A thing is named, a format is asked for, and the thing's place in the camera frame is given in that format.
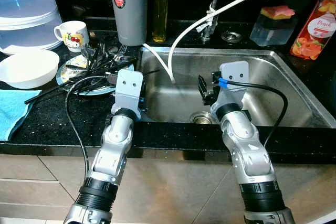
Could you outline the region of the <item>lemon print teal-rimmed plate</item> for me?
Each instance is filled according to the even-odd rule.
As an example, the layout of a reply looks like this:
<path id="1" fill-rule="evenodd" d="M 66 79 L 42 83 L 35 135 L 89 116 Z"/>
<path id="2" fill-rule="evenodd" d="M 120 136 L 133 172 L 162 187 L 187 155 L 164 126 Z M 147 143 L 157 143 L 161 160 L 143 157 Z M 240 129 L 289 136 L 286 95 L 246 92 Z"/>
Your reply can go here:
<path id="1" fill-rule="evenodd" d="M 64 65 L 58 68 L 56 75 L 57 83 L 67 82 L 73 77 L 85 77 L 87 70 L 92 70 L 94 75 L 105 75 L 106 73 L 117 73 L 121 67 L 128 70 L 134 70 L 133 64 L 137 61 L 136 56 L 131 55 L 110 55 L 98 53 L 96 56 L 79 54 L 74 58 L 70 58 Z M 78 86 L 75 90 L 77 94 L 82 96 L 98 96 L 115 91 L 113 83 L 106 79 L 88 80 Z"/>

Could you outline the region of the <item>white bowl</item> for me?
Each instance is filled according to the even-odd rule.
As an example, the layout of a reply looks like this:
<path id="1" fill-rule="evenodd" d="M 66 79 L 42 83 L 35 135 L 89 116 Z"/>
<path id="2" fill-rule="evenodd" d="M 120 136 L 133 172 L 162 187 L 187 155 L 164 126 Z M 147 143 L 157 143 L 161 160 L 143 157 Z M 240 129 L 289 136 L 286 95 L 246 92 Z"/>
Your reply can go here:
<path id="1" fill-rule="evenodd" d="M 45 85 L 56 75 L 60 56 L 50 50 L 29 50 L 0 61 L 0 82 L 29 89 Z"/>

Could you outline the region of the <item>stainless steel sink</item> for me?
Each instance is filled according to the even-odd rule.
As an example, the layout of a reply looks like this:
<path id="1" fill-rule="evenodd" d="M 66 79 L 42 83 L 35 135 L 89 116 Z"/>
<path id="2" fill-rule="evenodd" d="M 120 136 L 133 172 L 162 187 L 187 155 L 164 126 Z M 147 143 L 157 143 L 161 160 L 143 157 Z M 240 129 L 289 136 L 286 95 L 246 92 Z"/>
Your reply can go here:
<path id="1" fill-rule="evenodd" d="M 146 115 L 151 122 L 191 123 L 195 113 L 209 112 L 202 102 L 197 77 L 211 82 L 222 63 L 246 61 L 249 82 L 276 88 L 288 98 L 281 126 L 335 128 L 334 117 L 309 91 L 281 57 L 270 50 L 178 47 L 173 54 L 175 82 L 158 61 L 168 58 L 168 47 L 142 49 L 137 69 L 144 73 Z"/>

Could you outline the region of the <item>metal drain strainer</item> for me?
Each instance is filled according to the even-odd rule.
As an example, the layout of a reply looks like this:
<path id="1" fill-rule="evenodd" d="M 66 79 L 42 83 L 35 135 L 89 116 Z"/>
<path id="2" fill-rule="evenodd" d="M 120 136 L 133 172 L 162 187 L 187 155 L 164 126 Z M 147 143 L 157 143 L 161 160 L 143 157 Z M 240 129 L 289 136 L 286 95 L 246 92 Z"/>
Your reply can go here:
<path id="1" fill-rule="evenodd" d="M 216 125 L 216 119 L 206 111 L 195 111 L 190 115 L 190 123 L 204 124 L 204 125 Z"/>

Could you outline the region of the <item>chrome counter hole cap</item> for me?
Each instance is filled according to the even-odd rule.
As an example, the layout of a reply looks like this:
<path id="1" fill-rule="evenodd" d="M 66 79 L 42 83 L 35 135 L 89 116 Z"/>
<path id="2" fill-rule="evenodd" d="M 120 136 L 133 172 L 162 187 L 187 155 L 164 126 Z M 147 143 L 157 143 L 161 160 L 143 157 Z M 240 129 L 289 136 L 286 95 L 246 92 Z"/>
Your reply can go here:
<path id="1" fill-rule="evenodd" d="M 240 33 L 234 32 L 232 30 L 225 30 L 224 32 L 221 32 L 220 37 L 223 41 L 232 42 L 232 44 L 240 42 L 243 38 Z"/>

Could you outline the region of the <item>chrome faucet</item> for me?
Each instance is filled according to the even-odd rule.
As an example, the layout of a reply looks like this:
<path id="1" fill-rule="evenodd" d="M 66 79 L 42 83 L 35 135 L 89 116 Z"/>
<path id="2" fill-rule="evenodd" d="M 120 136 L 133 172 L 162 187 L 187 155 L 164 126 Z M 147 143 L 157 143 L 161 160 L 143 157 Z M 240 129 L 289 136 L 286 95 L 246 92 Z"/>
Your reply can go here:
<path id="1" fill-rule="evenodd" d="M 215 11 L 217 2 L 218 0 L 211 1 L 211 3 L 209 4 L 209 9 L 206 11 L 207 15 Z M 204 44 L 206 42 L 209 42 L 209 40 L 211 39 L 211 35 L 214 33 L 216 23 L 217 23 L 216 16 L 212 16 L 211 18 L 207 19 L 206 22 L 197 27 L 196 30 L 197 32 L 200 33 L 200 39 Z"/>

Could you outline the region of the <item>yellow oil glass bottle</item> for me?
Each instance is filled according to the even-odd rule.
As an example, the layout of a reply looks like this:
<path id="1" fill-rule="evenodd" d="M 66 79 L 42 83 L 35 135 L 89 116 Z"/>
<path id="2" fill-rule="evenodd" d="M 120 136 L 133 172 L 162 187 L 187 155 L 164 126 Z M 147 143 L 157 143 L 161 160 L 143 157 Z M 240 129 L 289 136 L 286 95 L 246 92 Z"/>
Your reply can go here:
<path id="1" fill-rule="evenodd" d="M 166 14 L 168 0 L 154 0 L 153 3 L 153 41 L 166 41 Z"/>

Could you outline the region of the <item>clear plastic sponge holder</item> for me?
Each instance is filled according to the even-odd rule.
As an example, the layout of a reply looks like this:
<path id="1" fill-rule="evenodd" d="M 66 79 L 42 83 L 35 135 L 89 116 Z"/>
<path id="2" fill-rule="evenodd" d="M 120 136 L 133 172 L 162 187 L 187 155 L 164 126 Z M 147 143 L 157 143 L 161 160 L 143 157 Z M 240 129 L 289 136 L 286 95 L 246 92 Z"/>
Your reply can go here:
<path id="1" fill-rule="evenodd" d="M 290 39 L 297 22 L 295 17 L 273 20 L 259 14 L 249 38 L 259 46 L 281 46 Z"/>

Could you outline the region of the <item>grey canister red label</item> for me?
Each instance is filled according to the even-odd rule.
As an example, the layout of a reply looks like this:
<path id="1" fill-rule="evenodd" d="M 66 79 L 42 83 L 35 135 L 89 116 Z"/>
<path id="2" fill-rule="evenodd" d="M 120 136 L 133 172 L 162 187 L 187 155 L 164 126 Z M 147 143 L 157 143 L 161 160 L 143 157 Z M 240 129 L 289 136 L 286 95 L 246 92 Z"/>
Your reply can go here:
<path id="1" fill-rule="evenodd" d="M 141 46 L 146 39 L 147 0 L 111 0 L 119 42 Z"/>

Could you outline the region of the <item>beige cabinet front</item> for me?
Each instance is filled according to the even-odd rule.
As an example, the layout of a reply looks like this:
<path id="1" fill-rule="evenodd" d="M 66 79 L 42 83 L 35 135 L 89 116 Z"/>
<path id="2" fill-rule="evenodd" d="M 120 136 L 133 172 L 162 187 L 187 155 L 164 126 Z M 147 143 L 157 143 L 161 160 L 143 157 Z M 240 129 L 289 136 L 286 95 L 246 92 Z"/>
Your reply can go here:
<path id="1" fill-rule="evenodd" d="M 275 166 L 299 224 L 336 210 L 334 165 Z M 0 155 L 0 217 L 63 222 L 82 183 L 81 157 Z M 230 163 L 131 158 L 111 210 L 113 222 L 244 224 Z"/>

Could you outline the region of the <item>white cartoon mug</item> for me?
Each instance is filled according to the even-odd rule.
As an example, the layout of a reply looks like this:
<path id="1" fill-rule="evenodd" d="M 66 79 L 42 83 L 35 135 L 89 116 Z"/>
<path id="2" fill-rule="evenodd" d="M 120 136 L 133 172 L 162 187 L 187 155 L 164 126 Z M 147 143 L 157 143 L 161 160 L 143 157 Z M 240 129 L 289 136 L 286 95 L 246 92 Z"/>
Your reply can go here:
<path id="1" fill-rule="evenodd" d="M 80 53 L 82 47 L 90 42 L 86 23 L 77 20 L 67 21 L 56 26 L 54 35 L 74 53 Z"/>

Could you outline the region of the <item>pink yellow sponge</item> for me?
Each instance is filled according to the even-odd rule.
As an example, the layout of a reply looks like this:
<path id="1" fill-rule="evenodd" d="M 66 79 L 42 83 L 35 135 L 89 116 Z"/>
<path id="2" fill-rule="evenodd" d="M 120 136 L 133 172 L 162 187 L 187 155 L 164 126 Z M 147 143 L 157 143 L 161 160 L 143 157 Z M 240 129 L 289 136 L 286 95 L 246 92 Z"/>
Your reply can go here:
<path id="1" fill-rule="evenodd" d="M 295 11 L 287 5 L 269 6 L 261 9 L 262 16 L 271 20 L 291 19 L 295 15 Z"/>

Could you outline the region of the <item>peach print bottle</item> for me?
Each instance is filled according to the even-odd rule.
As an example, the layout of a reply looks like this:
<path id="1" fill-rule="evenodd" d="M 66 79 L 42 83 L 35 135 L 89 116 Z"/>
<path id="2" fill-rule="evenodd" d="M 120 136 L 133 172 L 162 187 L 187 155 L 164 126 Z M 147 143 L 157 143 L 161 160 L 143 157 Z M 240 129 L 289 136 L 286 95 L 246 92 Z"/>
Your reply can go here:
<path id="1" fill-rule="evenodd" d="M 336 0 L 319 0 L 302 27 L 290 54 L 302 59 L 318 58 L 336 30 Z"/>

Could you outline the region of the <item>blue cloth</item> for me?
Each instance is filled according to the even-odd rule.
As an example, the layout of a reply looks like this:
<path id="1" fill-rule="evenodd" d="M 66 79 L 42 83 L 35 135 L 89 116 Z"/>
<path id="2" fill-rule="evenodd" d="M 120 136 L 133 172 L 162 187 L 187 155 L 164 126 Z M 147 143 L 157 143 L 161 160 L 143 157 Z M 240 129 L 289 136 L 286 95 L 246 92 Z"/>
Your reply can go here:
<path id="1" fill-rule="evenodd" d="M 0 90 L 0 142 L 7 142 L 28 114 L 33 99 L 40 90 Z"/>

